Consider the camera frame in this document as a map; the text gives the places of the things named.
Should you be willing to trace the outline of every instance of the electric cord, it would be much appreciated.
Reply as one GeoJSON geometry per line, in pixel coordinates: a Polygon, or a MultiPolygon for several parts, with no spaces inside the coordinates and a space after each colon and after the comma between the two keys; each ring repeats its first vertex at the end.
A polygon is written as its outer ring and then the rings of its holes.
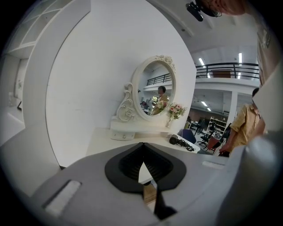
{"type": "Polygon", "coordinates": [[[194,148],[191,145],[189,145],[188,143],[186,143],[182,139],[177,139],[177,143],[176,144],[179,144],[182,147],[185,147],[188,151],[193,151],[194,150],[194,148]]]}

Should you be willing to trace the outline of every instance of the ceiling light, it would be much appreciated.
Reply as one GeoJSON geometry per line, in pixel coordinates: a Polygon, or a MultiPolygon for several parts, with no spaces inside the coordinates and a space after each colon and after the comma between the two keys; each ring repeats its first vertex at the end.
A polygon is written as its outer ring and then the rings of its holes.
{"type": "Polygon", "coordinates": [[[239,53],[239,63],[243,63],[242,53],[239,53]]]}
{"type": "Polygon", "coordinates": [[[201,65],[203,66],[204,62],[203,62],[202,58],[199,58],[199,61],[200,61],[201,65]]]}
{"type": "Polygon", "coordinates": [[[203,105],[205,105],[207,107],[207,104],[204,101],[202,101],[202,103],[203,103],[203,105]]]}

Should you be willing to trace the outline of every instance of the white shelf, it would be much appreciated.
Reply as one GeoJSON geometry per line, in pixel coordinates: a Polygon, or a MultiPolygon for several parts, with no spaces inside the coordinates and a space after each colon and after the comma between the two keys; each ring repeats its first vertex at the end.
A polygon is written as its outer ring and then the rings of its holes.
{"type": "Polygon", "coordinates": [[[30,57],[34,48],[34,44],[29,44],[23,47],[19,47],[8,52],[9,55],[17,57],[19,59],[27,59],[30,57]]]}
{"type": "Polygon", "coordinates": [[[216,131],[220,131],[220,132],[224,132],[224,131],[222,131],[222,130],[219,130],[219,129],[215,129],[216,131]]]}
{"type": "Polygon", "coordinates": [[[225,126],[221,126],[221,125],[218,125],[218,124],[216,124],[216,125],[225,128],[225,126]]]}
{"type": "MultiPolygon", "coordinates": [[[[209,125],[210,125],[210,123],[211,123],[212,120],[215,120],[215,121],[224,123],[224,124],[226,125],[226,122],[220,121],[220,120],[215,119],[215,118],[213,118],[213,117],[210,118],[209,125]]],[[[223,127],[223,128],[225,129],[225,126],[219,125],[219,124],[217,124],[217,123],[216,123],[216,125],[215,125],[214,127],[215,127],[215,131],[218,131],[218,132],[221,132],[221,133],[224,133],[224,131],[225,131],[225,130],[217,129],[217,127],[223,127]]]]}
{"type": "Polygon", "coordinates": [[[42,14],[29,29],[22,44],[35,42],[48,22],[59,12],[59,10],[42,14]]]}
{"type": "Polygon", "coordinates": [[[226,122],[220,121],[220,120],[218,120],[218,119],[216,119],[216,118],[211,118],[210,120],[216,120],[216,121],[219,121],[219,122],[222,122],[222,123],[226,123],[226,122]]]}
{"type": "Polygon", "coordinates": [[[26,17],[26,19],[24,20],[24,23],[29,21],[30,19],[37,17],[39,15],[41,15],[55,0],[48,0],[48,1],[44,1],[42,3],[40,3],[39,5],[37,5],[33,11],[31,11],[31,13],[26,17]]]}
{"type": "Polygon", "coordinates": [[[35,21],[36,21],[36,18],[31,19],[28,22],[23,23],[19,26],[18,30],[16,31],[13,37],[13,40],[11,41],[8,51],[12,51],[21,45],[22,40],[24,39],[25,35],[29,31],[29,29],[32,27],[35,21]]]}
{"type": "Polygon", "coordinates": [[[46,11],[58,10],[64,8],[72,0],[57,0],[46,11]]]}

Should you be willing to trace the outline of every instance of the round mirror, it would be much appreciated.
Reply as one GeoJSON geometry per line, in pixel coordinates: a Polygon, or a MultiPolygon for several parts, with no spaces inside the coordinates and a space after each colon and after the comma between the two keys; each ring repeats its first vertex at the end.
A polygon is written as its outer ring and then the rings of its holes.
{"type": "Polygon", "coordinates": [[[162,63],[154,61],[147,65],[138,85],[142,111],[149,116],[160,114],[170,101],[172,89],[172,75],[162,63]]]}

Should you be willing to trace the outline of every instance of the flower arrangement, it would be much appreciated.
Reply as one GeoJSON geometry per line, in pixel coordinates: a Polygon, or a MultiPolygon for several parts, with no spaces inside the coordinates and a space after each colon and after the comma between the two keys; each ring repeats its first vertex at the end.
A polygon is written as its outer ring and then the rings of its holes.
{"type": "Polygon", "coordinates": [[[155,106],[157,108],[159,108],[160,110],[163,110],[166,106],[167,106],[167,102],[164,101],[159,101],[155,104],[155,106]]]}
{"type": "Polygon", "coordinates": [[[170,120],[179,119],[180,115],[184,116],[187,108],[184,108],[181,104],[172,103],[169,108],[170,120]]]}

